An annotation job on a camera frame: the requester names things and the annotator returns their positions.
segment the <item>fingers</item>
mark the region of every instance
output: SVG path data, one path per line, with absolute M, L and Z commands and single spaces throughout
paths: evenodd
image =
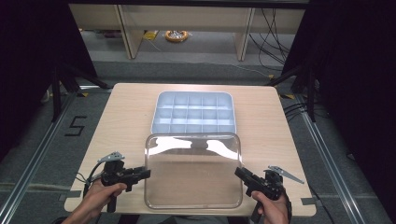
M 259 192 L 259 191 L 253 191 L 251 192 L 251 197 L 253 199 L 255 199 L 256 201 L 259 201 L 262 203 L 262 205 L 264 205 L 264 207 L 270 203 L 270 199 L 267 198 L 263 193 Z
M 118 183 L 115 185 L 107 186 L 103 188 L 102 193 L 109 197 L 110 195 L 119 196 L 123 190 L 126 189 L 126 185 L 122 183 Z

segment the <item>hand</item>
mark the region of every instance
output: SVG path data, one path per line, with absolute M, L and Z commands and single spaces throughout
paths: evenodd
M 286 207 L 286 197 L 282 193 L 280 198 L 272 201 L 259 191 L 251 192 L 251 196 L 258 202 L 262 203 L 259 208 L 259 214 L 265 215 L 264 224 L 288 224 L 288 209 Z
M 126 185 L 119 183 L 105 187 L 101 180 L 95 180 L 80 205 L 73 213 L 63 222 L 71 223 L 88 223 L 92 218 L 99 216 L 103 207 L 110 202 L 110 196 L 119 196 Z

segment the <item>aluminum rail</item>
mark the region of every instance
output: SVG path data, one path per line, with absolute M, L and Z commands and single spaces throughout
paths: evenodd
M 301 95 L 296 95 L 296 100 L 298 104 L 304 102 L 304 99 Z M 343 203 L 346 212 L 350 218 L 351 223 L 363 224 L 366 223 L 363 216 L 361 215 L 361 210 L 358 207 L 355 199 L 353 198 L 346 181 L 340 173 L 337 165 L 332 158 L 332 153 L 327 148 L 326 143 L 324 142 L 320 131 L 318 130 L 318 126 L 315 122 L 312 122 L 307 113 L 303 113 L 303 118 L 306 126 L 308 127 L 309 132 L 312 135 L 312 138 L 317 145 L 318 152 L 323 159 L 323 162 L 326 166 L 327 171 L 329 172 L 330 178 L 335 186 L 335 189 L 340 196 L 341 202 Z
M 1 223 L 9 223 L 9 221 L 12 219 L 12 217 L 15 214 L 15 211 L 17 210 L 26 190 L 29 187 L 29 183 L 35 176 L 35 173 L 38 170 L 38 167 L 40 163 L 43 161 L 44 157 L 47 154 L 47 151 L 50 147 L 50 144 L 57 133 L 60 124 L 62 123 L 64 119 L 64 114 L 66 113 L 67 109 L 73 102 L 73 100 L 76 98 L 77 94 L 70 93 L 63 105 L 64 108 L 59 115 L 59 117 L 51 123 L 49 126 L 49 129 L 47 130 L 44 138 L 41 140 L 40 145 L 38 146 L 37 150 L 35 151 L 35 154 L 32 159 L 30 159 L 28 165 L 26 166 L 25 170 L 23 171 L 23 174 L 21 175 L 20 179 L 18 180 L 17 184 L 15 185 L 14 189 L 11 191 L 11 193 L 8 195 L 8 198 L 6 199 L 6 202 L 3 203 L 1 209 L 0 209 L 0 220 Z

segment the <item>white cable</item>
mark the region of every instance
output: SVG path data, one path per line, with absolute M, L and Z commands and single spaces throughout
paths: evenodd
M 163 52 L 160 48 L 158 48 L 157 46 L 155 46 L 154 43 L 153 43 L 151 40 L 145 39 L 145 41 L 148 41 L 148 42 L 152 45 L 152 47 L 154 47 L 154 48 L 155 48 L 156 50 L 158 50 L 159 52 Z M 165 56 L 163 56 L 163 57 L 164 57 L 166 60 L 169 60 L 169 61 L 171 61 L 171 62 L 176 62 L 176 63 L 191 63 L 191 62 L 186 62 L 186 61 L 172 60 L 172 59 L 169 59 L 168 57 L 165 57 Z M 219 65 L 218 63 L 208 63 L 208 62 L 198 62 L 198 63 L 207 63 L 207 64 Z M 244 68 L 244 67 L 241 67 L 241 66 L 238 66 L 238 65 L 235 65 L 235 64 L 231 64 L 231 63 L 225 63 L 225 65 L 234 66 L 234 67 L 239 68 L 239 69 L 242 69 L 242 70 L 246 70 L 246 71 L 249 71 L 249 72 L 255 72 L 255 73 L 258 73 L 258 74 L 260 74 L 260 75 L 262 75 L 262 76 L 264 76 L 264 77 L 268 77 L 268 76 L 265 75 L 264 73 L 262 73 L 262 72 L 260 72 L 260 71 L 257 71 L 257 70 L 254 70 L 254 69 Z

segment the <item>black cable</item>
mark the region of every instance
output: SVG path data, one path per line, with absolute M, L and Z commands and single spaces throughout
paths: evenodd
M 280 41 L 279 41 L 279 37 L 277 36 L 277 28 L 276 28 L 276 20 L 275 20 L 275 17 L 276 17 L 276 8 L 273 8 L 273 20 L 274 20 L 275 35 L 276 35 L 276 38 L 274 37 L 274 39 L 276 40 L 276 43 L 279 45 L 279 48 L 280 48 L 280 50 L 281 50 L 281 53 L 284 55 L 284 51 L 283 51 L 282 47 L 285 48 L 285 49 L 288 49 L 288 48 L 286 48 L 285 46 L 283 46 L 283 45 L 280 43 Z
M 279 38 L 278 38 L 278 36 L 277 36 L 277 29 L 276 29 L 276 9 L 273 8 L 273 21 L 272 21 L 271 25 L 270 25 L 270 22 L 268 21 L 267 17 L 265 16 L 265 13 L 264 13 L 264 10 L 263 10 L 263 9 L 262 9 L 262 15 L 264 16 L 265 21 L 266 21 L 266 23 L 267 23 L 267 25 L 268 25 L 268 28 L 269 28 L 268 34 L 271 34 L 271 35 L 273 36 L 274 40 L 276 41 L 276 43 L 278 44 L 278 48 L 275 47 L 275 46 L 272 46 L 272 45 L 270 45 L 270 46 L 272 46 L 272 47 L 275 48 L 275 49 L 279 49 L 279 50 L 281 51 L 282 56 L 285 56 L 284 53 L 283 53 L 282 47 L 283 47 L 284 49 L 286 49 L 287 51 L 290 51 L 290 50 L 289 50 L 288 48 L 286 48 L 285 46 L 283 46 L 283 45 L 279 42 Z M 275 27 L 275 29 L 276 29 L 276 34 L 274 34 L 274 32 L 273 32 L 273 30 L 272 30 L 273 25 L 274 25 L 274 27 Z
M 267 45 L 269 45 L 271 48 L 273 48 L 273 49 L 279 49 L 279 47 L 274 46 L 274 45 L 272 45 L 271 43 L 267 42 L 267 37 L 268 37 L 269 33 L 267 34 L 267 36 L 266 36 L 265 38 L 262 36 L 262 34 L 259 34 L 259 35 L 260 35 L 260 37 L 262 38 L 262 40 L 263 40 Z
M 281 72 L 282 70 L 267 67 L 267 66 L 265 66 L 265 65 L 262 63 L 262 59 L 261 59 L 262 49 L 261 49 L 261 47 L 259 46 L 259 44 L 253 39 L 253 36 L 251 36 L 251 34 L 249 34 L 249 36 L 250 36 L 250 38 L 253 40 L 253 42 L 255 43 L 256 47 L 259 49 L 259 62 L 260 62 L 260 64 L 262 65 L 262 67 L 264 67 L 264 68 L 266 68 L 266 69 L 270 69 L 270 70 L 275 70 L 275 71 Z
M 85 181 L 84 191 L 82 192 L 82 197 L 85 197 L 85 195 L 87 194 L 88 189 L 91 186 L 92 176 L 93 176 L 93 174 L 95 173 L 96 169 L 99 167 L 100 164 L 102 164 L 101 161 L 96 163 L 95 167 L 93 167 L 93 169 L 92 169 L 92 171 L 90 173 L 90 176 L 88 176 L 87 181 Z
M 334 224 L 334 219 L 332 219 L 332 215 L 330 215 L 330 212 L 329 212 L 329 210 L 327 210 L 326 206 L 323 204 L 323 201 L 320 199 L 320 197 L 317 195 L 317 193 L 314 191 L 314 189 L 309 184 L 308 184 L 308 187 L 312 190 L 312 192 L 315 194 L 315 196 L 318 198 L 318 200 L 321 201 L 324 211 L 329 216 L 329 219 L 332 222 L 332 224 Z
M 297 106 L 297 105 L 306 105 L 307 103 L 299 103 L 299 104 L 294 104 L 294 105 L 289 105 L 289 106 L 286 106 L 285 108 L 283 108 L 283 110 L 285 111 L 285 110 L 287 110 L 287 109 L 289 109 L 289 108 L 292 108 L 292 107 L 294 107 L 294 106 Z
M 265 42 L 263 42 L 261 45 L 259 45 L 259 43 L 257 43 L 257 41 L 253 38 L 253 36 L 251 34 L 249 34 L 251 40 L 253 41 L 253 43 L 256 45 L 256 47 L 260 50 L 263 51 L 264 53 L 268 54 L 268 56 L 270 56 L 271 58 L 275 59 L 277 62 L 284 64 L 285 62 L 283 62 L 281 59 L 279 59 L 278 57 L 275 56 L 275 54 L 271 53 L 270 51 L 266 50 L 263 47 L 263 44 Z
M 297 115 L 301 115 L 301 114 L 303 114 L 304 112 L 307 112 L 307 110 L 304 110 L 304 111 L 299 111 L 299 112 L 296 112 L 296 113 L 294 113 L 294 114 L 292 114 L 292 115 L 289 115 L 288 117 L 290 117 L 290 116 L 292 116 L 290 119 L 288 119 L 288 123 L 292 120 L 292 119 L 294 119 L 295 117 L 297 117 Z
M 305 105 L 300 105 L 300 106 L 298 106 L 298 107 L 295 107 L 295 108 L 293 108 L 293 109 L 290 109 L 290 110 L 286 111 L 286 112 L 285 112 L 285 116 L 287 117 L 288 114 L 289 114 L 290 112 L 295 111 L 295 110 L 297 110 L 297 109 L 302 109 L 302 108 L 305 108 Z

